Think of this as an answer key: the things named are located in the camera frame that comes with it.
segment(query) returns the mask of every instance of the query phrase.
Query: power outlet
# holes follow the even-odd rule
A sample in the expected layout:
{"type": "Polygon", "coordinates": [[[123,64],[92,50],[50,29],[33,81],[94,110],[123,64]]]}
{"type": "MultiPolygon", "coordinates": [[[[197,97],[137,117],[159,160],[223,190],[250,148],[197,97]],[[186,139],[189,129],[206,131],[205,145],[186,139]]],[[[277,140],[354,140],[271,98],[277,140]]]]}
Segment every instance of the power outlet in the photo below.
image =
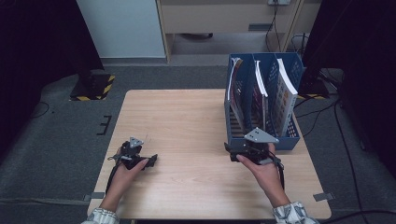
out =
{"type": "Polygon", "coordinates": [[[290,5],[290,0],[268,0],[268,5],[274,6],[275,4],[279,6],[290,5]]]}

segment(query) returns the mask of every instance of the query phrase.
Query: gray carpet floor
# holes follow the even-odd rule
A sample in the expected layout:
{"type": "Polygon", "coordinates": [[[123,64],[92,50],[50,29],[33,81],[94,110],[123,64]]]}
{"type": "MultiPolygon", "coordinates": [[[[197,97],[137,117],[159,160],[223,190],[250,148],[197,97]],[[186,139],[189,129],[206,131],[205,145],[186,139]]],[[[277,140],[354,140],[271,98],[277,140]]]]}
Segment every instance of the gray carpet floor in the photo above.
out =
{"type": "MultiPolygon", "coordinates": [[[[97,176],[117,122],[125,93],[138,89],[222,89],[226,66],[114,66],[107,72],[116,76],[105,100],[73,102],[69,93],[77,76],[49,84],[40,104],[26,124],[18,141],[0,167],[0,223],[80,223],[87,216],[82,202],[96,184],[97,176]],[[101,123],[111,121],[105,135],[101,123]],[[26,202],[15,203],[15,199],[26,202]],[[58,199],[69,205],[32,203],[28,199],[58,199]]],[[[336,101],[309,100],[295,109],[297,117],[320,110],[336,101]]],[[[336,107],[346,144],[351,154],[363,210],[396,211],[396,180],[379,161],[375,152],[361,150],[346,112],[336,107]]],[[[329,201],[332,218],[360,211],[353,174],[333,107],[297,118],[309,153],[329,201]]],[[[369,223],[395,223],[396,216],[366,215],[369,223]]],[[[259,223],[259,221],[141,221],[141,223],[259,223]]],[[[364,223],[362,215],[335,223],[364,223]]]]}

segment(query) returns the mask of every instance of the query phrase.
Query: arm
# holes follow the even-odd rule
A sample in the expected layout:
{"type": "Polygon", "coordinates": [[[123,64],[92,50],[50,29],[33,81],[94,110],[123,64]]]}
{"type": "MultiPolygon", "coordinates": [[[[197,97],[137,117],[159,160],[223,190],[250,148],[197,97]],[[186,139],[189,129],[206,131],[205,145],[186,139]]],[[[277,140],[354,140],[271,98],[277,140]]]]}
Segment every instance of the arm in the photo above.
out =
{"type": "Polygon", "coordinates": [[[83,224],[120,223],[116,215],[116,211],[122,195],[131,186],[134,178],[145,167],[148,161],[148,159],[145,159],[139,162],[131,170],[128,170],[121,163],[117,172],[114,174],[110,188],[108,189],[108,192],[102,200],[99,208],[95,208],[87,218],[87,221],[83,222],[83,224]]]}
{"type": "MultiPolygon", "coordinates": [[[[275,154],[274,144],[269,144],[269,150],[275,154]]],[[[257,165],[241,155],[238,155],[237,159],[256,177],[259,186],[264,190],[265,195],[274,207],[274,215],[277,223],[318,223],[313,218],[307,216],[301,203],[290,202],[289,197],[282,189],[279,172],[273,162],[265,165],[257,165]]]]}

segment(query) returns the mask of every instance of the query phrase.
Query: wall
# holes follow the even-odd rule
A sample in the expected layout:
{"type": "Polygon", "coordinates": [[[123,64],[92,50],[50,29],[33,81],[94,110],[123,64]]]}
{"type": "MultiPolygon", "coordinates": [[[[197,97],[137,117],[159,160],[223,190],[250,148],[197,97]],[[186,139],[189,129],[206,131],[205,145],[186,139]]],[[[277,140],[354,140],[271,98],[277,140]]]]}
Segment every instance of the wall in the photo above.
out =
{"type": "Polygon", "coordinates": [[[155,0],[78,0],[101,58],[165,58],[155,0]]]}

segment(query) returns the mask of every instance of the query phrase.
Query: wrist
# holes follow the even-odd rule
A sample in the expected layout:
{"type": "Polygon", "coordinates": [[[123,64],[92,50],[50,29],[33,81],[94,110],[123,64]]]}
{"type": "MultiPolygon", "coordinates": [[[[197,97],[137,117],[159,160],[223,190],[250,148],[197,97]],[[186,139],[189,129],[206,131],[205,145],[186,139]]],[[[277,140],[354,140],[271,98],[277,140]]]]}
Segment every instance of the wrist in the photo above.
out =
{"type": "Polygon", "coordinates": [[[264,192],[274,208],[290,203],[289,197],[282,188],[265,190],[264,192]]]}
{"type": "Polygon", "coordinates": [[[115,213],[117,211],[120,199],[121,196],[119,194],[113,194],[109,191],[102,200],[99,207],[115,213]]]}

